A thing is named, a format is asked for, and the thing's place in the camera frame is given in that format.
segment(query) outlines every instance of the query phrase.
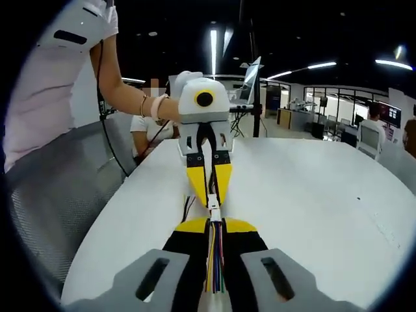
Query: computer screen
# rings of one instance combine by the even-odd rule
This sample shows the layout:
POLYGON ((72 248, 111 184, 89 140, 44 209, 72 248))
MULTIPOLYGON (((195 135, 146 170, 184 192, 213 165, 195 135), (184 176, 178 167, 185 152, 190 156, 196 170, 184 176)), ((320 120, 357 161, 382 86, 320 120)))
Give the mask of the computer screen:
POLYGON ((240 99, 247 101, 247 103, 250 103, 252 98, 255 78, 259 72, 260 60, 261 57, 255 60, 253 64, 247 69, 246 77, 244 78, 244 82, 242 84, 240 99))
POLYGON ((362 116, 359 114, 356 114, 356 117, 354 118, 354 125, 359 126, 359 124, 364 120, 362 116))
POLYGON ((380 103, 380 120, 387 122, 396 128, 400 128, 401 118, 402 111, 400 109, 386 103, 380 103))

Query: ceiling light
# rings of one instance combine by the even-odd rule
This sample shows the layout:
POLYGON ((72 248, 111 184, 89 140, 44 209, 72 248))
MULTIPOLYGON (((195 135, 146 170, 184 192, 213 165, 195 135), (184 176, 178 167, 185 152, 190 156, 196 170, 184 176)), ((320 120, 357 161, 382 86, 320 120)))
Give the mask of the ceiling light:
POLYGON ((321 67, 327 67, 327 66, 334 66, 336 64, 337 63, 335 63, 335 62, 329 62, 329 63, 322 63, 322 64, 317 64, 317 65, 310 65, 310 66, 308 66, 308 68, 310 70, 313 70, 315 68, 321 68, 321 67))
POLYGON ((413 68, 409 65, 402 64, 402 63, 399 63, 399 62, 392 62, 390 60, 376 60, 376 63, 377 64, 396 66, 396 67, 404 68, 406 70, 413 70, 413 68))
POLYGON ((280 76, 288 75, 288 74, 290 74, 290 73, 292 73, 292 72, 291 72, 291 71, 285 71, 284 73, 278 73, 277 75, 270 76, 270 77, 269 77, 269 78, 267 78, 267 79, 277 78, 277 77, 280 77, 280 76))
POLYGON ((234 30, 232 28, 227 27, 225 33, 224 33, 224 48, 222 50, 222 56, 226 54, 229 42, 231 41, 231 38, 233 37, 234 30))
POLYGON ((398 59, 398 58, 400 57, 400 54, 402 54, 402 50, 403 50, 403 48, 402 48, 402 46, 400 45, 400 46, 397 48, 397 52, 396 52, 396 59, 398 59))
POLYGON ((122 81, 125 81, 127 83, 145 83, 145 80, 133 79, 133 78, 124 78, 124 77, 122 77, 122 81))
POLYGON ((211 67, 212 74, 216 75, 216 31, 211 31, 211 67))

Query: table surface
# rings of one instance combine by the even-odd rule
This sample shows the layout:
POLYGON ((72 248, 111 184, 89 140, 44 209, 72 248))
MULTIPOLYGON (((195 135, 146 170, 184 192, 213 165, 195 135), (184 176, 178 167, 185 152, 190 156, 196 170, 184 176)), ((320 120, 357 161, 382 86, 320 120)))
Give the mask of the table surface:
MULTIPOLYGON (((210 161, 209 148, 204 152, 210 161)), ((416 197, 391 172, 347 144, 242 138, 223 216, 249 221, 334 300, 367 308, 408 258, 416 197)), ((91 227, 68 272, 62 303, 95 298, 116 273, 162 248, 189 192, 176 140, 165 140, 138 167, 91 227)), ((206 216, 198 202, 188 220, 206 216)))

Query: white glove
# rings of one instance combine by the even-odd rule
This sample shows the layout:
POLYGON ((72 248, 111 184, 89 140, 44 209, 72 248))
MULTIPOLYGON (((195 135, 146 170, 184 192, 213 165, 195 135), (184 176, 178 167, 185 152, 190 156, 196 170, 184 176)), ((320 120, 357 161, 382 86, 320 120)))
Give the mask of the white glove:
POLYGON ((203 73, 200 71, 189 72, 187 70, 182 71, 177 77, 174 84, 171 86, 170 89, 170 97, 179 101, 181 97, 183 87, 186 83, 192 79, 203 77, 203 73))

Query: white device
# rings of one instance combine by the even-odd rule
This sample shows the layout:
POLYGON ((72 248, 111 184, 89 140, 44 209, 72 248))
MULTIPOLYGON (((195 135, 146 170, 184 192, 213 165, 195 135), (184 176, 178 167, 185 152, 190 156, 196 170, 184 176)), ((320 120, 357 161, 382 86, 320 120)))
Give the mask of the white device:
POLYGON ((73 0, 49 25, 37 46, 89 52, 104 39, 114 9, 114 0, 101 0, 99 7, 85 0, 73 0))
POLYGON ((259 73, 261 57, 255 60, 246 71, 242 87, 237 90, 237 99, 232 100, 234 105, 248 105, 253 102, 254 85, 257 74, 259 73))
POLYGON ((182 124, 227 121, 229 99, 219 81, 196 78, 186 82, 179 98, 182 124))
POLYGON ((188 80, 180 94, 179 115, 181 123, 178 144, 181 155, 198 152, 196 141, 198 128, 202 123, 210 124, 216 142, 225 140, 226 146, 217 144, 217 150, 233 149, 228 121, 229 99, 226 88, 219 81, 204 77, 188 80))

